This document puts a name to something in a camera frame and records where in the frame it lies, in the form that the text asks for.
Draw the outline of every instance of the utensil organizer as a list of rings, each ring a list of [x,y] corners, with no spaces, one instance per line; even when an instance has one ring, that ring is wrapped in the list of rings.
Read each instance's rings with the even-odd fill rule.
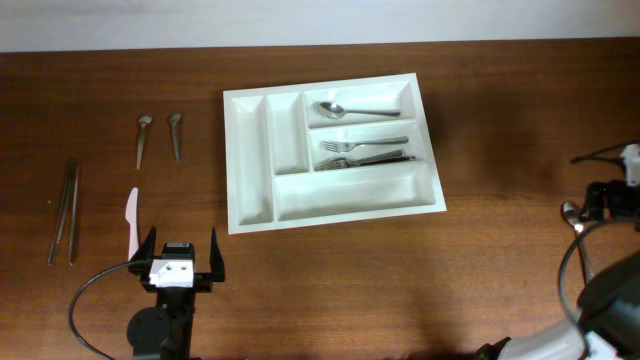
[[[399,109],[399,117],[320,115],[316,104]],[[415,74],[224,92],[229,233],[445,211]],[[408,136],[334,153],[322,141]],[[416,160],[320,171],[331,158],[403,149]]]

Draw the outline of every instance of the silver fork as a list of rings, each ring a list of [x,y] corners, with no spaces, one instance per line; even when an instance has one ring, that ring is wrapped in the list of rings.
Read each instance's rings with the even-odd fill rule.
[[[346,157],[333,158],[326,160],[318,166],[319,170],[335,170],[335,169],[345,169],[349,167],[369,165],[378,162],[384,162],[387,160],[401,159],[406,157],[406,153],[404,150],[396,150],[388,153],[371,156],[365,159],[353,160]]]
[[[333,152],[349,152],[353,150],[356,146],[360,146],[360,145],[399,145],[399,144],[407,144],[408,142],[409,142],[409,137],[400,136],[397,138],[371,140],[371,141],[358,141],[358,142],[322,141],[320,143],[320,146],[322,146],[326,150],[333,151]]]

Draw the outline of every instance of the white utensil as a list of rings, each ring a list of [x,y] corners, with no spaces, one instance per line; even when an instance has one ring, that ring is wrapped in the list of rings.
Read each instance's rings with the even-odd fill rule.
[[[129,260],[140,247],[138,242],[138,188],[133,188],[127,200],[124,218],[129,222]]]

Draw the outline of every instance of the black cable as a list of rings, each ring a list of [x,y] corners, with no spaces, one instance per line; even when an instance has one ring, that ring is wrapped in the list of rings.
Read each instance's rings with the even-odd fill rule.
[[[587,340],[587,334],[585,334],[584,329],[578,323],[578,319],[571,311],[571,305],[569,305],[569,300],[567,300],[567,294],[564,292],[564,280],[565,274],[567,272],[567,265],[569,264],[571,255],[573,255],[578,245],[584,242],[586,237],[589,236],[592,232],[607,225],[620,223],[638,224],[638,220],[636,220],[635,218],[617,218],[605,220],[603,222],[590,226],[585,231],[580,233],[580,235],[576,236],[576,239],[571,243],[571,245],[567,249],[567,252],[564,254],[564,258],[562,258],[562,262],[560,263],[560,269],[558,270],[558,295],[560,296],[560,302],[562,303],[562,310],[564,311],[567,320],[569,320],[576,327],[576,329],[580,333],[582,341],[584,342],[584,353],[582,357],[583,359],[591,355],[591,346],[589,345],[589,341]]]
[[[116,270],[120,270],[120,269],[125,268],[125,267],[129,267],[131,265],[140,265],[140,264],[145,264],[145,263],[148,263],[148,262],[151,262],[151,261],[152,260],[131,261],[131,262],[126,262],[126,263],[122,263],[122,264],[110,267],[110,268],[100,272],[99,274],[97,274],[93,278],[91,278],[91,280],[87,281],[84,285],[82,285],[82,287],[80,289],[78,289],[76,294],[73,296],[73,299],[71,300],[71,305],[69,305],[69,327],[71,328],[71,332],[73,332],[73,335],[75,335],[76,338],[78,339],[78,341],[80,341],[80,343],[82,345],[84,345],[87,349],[89,349],[89,350],[93,351],[94,353],[100,355],[104,359],[114,360],[114,358],[112,358],[111,356],[103,353],[102,351],[100,351],[97,348],[95,348],[93,345],[89,344],[89,342],[87,340],[85,340],[82,337],[82,335],[80,335],[80,333],[78,332],[78,329],[76,329],[76,326],[73,323],[73,309],[75,308],[76,302],[78,302],[78,298],[80,298],[80,295],[82,295],[82,293],[87,289],[87,287],[89,287],[89,285],[93,284],[94,282],[96,282],[96,280],[100,279],[104,275],[107,275],[109,273],[112,273],[112,272],[114,272]]]
[[[577,163],[579,163],[581,161],[585,161],[585,160],[595,160],[594,157],[596,155],[605,153],[607,151],[615,150],[615,149],[618,149],[618,148],[621,148],[621,147],[625,147],[625,146],[628,146],[628,145],[639,144],[639,143],[640,143],[640,139],[627,141],[627,142],[624,142],[622,144],[613,145],[613,146],[606,147],[604,149],[600,149],[598,151],[594,151],[594,152],[592,152],[591,154],[588,154],[588,155],[578,156],[576,158],[571,159],[570,162],[572,164],[577,164]]]

